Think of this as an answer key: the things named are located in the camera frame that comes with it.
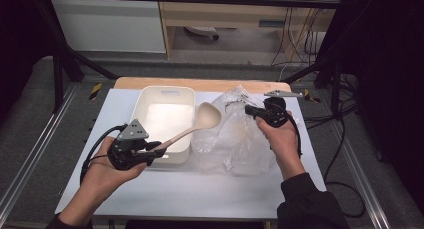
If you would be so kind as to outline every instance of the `white tabletop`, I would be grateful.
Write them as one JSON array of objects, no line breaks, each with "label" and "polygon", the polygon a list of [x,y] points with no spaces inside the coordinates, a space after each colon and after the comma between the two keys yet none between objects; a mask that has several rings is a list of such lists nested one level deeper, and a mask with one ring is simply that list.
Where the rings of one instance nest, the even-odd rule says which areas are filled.
[{"label": "white tabletop", "polygon": [[[141,90],[111,89],[86,146],[56,208],[61,212],[79,187],[81,165],[95,141],[109,128],[129,123]],[[196,92],[196,105],[212,102],[222,93]],[[254,94],[260,100],[263,95]],[[326,190],[296,98],[285,98],[298,124],[302,162],[319,190]],[[152,166],[121,186],[94,217],[208,220],[274,220],[284,201],[277,163],[258,176],[204,174],[194,167],[194,156],[182,165]]]}]

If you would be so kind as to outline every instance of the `white plastic container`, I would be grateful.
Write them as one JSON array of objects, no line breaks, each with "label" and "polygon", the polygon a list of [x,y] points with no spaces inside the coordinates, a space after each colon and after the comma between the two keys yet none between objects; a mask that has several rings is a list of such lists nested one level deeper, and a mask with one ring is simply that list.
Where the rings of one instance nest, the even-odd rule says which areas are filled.
[{"label": "white plastic container", "polygon": [[[193,126],[195,95],[188,87],[148,86],[144,88],[134,108],[131,121],[138,119],[149,133],[150,141],[165,142]],[[168,147],[163,158],[154,163],[184,163],[190,153],[189,134]]]}]

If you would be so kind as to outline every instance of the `person's arm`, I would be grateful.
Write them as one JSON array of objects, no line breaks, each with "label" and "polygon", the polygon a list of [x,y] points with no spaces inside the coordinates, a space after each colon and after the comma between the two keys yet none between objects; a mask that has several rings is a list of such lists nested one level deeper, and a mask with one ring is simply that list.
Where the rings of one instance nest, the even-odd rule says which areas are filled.
[{"label": "person's arm", "polygon": [[[112,137],[106,137],[94,157],[106,155],[113,140]],[[141,163],[128,171],[118,171],[109,162],[108,157],[92,160],[80,188],[47,228],[87,228],[96,209],[119,186],[138,177],[146,166],[146,163]]]},{"label": "person's arm", "polygon": [[276,155],[284,182],[285,202],[277,209],[278,228],[348,228],[340,205],[330,192],[321,192],[306,173],[297,153],[296,131],[290,122],[279,128],[256,117],[259,129]]}]

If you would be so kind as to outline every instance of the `person's left hand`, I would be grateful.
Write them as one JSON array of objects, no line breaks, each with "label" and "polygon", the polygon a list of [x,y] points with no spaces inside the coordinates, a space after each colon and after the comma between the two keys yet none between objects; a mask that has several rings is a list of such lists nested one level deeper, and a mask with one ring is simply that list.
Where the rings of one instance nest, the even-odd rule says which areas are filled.
[{"label": "person's left hand", "polygon": [[95,158],[91,161],[81,185],[81,187],[88,187],[97,191],[98,199],[102,201],[106,200],[122,184],[138,177],[147,167],[146,163],[141,163],[128,171],[115,169],[110,163],[109,158],[104,156],[107,155],[107,151],[114,139],[108,136],[103,140],[99,151],[94,155],[94,157],[103,157]]}]

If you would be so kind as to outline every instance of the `yellow and black tape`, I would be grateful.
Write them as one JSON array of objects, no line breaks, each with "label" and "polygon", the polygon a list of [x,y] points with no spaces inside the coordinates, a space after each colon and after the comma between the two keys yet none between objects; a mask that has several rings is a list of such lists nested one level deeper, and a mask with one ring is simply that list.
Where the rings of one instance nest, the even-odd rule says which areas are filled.
[{"label": "yellow and black tape", "polygon": [[305,89],[305,97],[304,98],[307,101],[313,101],[313,102],[316,102],[316,103],[320,103],[321,102],[321,100],[319,98],[311,97],[311,95],[309,95],[309,90],[308,89]]},{"label": "yellow and black tape", "polygon": [[97,94],[100,91],[100,88],[102,88],[102,83],[97,83],[94,87],[93,90],[91,91],[90,97],[88,98],[88,100],[94,101],[97,97]]}]

